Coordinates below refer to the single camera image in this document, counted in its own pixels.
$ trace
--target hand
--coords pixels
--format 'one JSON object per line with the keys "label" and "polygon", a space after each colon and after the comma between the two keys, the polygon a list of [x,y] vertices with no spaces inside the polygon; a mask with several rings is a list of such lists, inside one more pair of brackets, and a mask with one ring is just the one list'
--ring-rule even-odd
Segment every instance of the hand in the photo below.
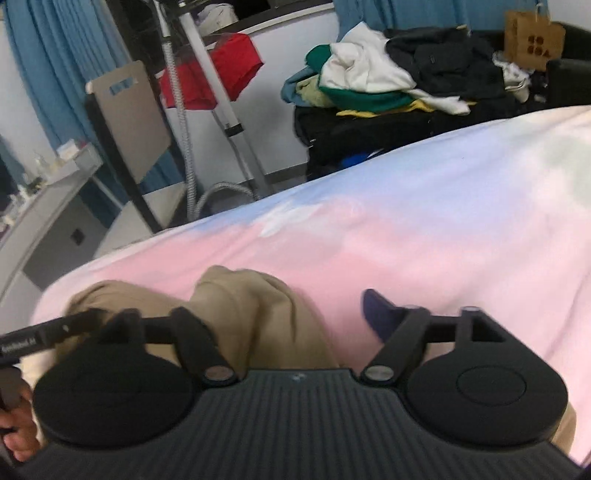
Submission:
{"label": "hand", "polygon": [[33,392],[25,382],[23,382],[20,394],[21,403],[17,408],[10,412],[0,410],[0,427],[16,430],[16,432],[4,436],[4,444],[13,452],[16,460],[26,462],[39,451],[41,445],[36,438],[37,425],[33,421],[33,409],[31,408]]}

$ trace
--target red cloth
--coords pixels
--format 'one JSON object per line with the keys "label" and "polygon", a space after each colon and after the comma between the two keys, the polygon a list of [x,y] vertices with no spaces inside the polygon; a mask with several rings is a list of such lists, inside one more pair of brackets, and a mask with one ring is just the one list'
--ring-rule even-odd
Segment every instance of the red cloth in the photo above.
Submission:
{"label": "red cloth", "polygon": [[[254,78],[263,62],[252,40],[243,33],[232,34],[225,42],[217,42],[210,52],[213,64],[232,102]],[[185,107],[187,110],[212,110],[217,100],[205,79],[197,60],[177,66]],[[166,107],[174,107],[174,96],[170,86],[168,70],[160,79],[160,88]]]}

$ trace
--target round black pad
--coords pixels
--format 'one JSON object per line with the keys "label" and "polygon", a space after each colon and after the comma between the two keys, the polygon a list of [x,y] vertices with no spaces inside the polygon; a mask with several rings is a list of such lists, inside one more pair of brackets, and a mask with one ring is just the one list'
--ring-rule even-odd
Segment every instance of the round black pad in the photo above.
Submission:
{"label": "round black pad", "polygon": [[46,435],[80,447],[137,445],[177,424],[193,403],[191,379],[128,345],[82,346],[38,382],[33,406]]}
{"label": "round black pad", "polygon": [[547,440],[566,409],[560,376],[516,343],[473,343],[410,376],[407,400],[429,429],[460,443],[517,446]]}

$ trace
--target pink blanket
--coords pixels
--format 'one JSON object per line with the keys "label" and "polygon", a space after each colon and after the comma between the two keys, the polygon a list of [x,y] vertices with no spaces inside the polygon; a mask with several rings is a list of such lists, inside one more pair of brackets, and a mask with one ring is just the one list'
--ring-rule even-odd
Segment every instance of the pink blanket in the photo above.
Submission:
{"label": "pink blanket", "polygon": [[285,281],[356,369],[380,348],[364,289],[437,314],[480,306],[563,376],[571,453],[591,450],[591,108],[451,132],[168,231],[63,277],[33,322],[100,280],[187,299],[212,264]]}

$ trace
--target paper bag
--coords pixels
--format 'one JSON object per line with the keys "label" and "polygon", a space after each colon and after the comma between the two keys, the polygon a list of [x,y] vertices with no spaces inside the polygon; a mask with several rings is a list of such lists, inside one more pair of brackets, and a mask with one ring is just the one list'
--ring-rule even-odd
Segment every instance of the paper bag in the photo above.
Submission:
{"label": "paper bag", "polygon": [[505,56],[522,68],[545,72],[548,60],[562,56],[564,35],[564,27],[546,15],[505,13]]}

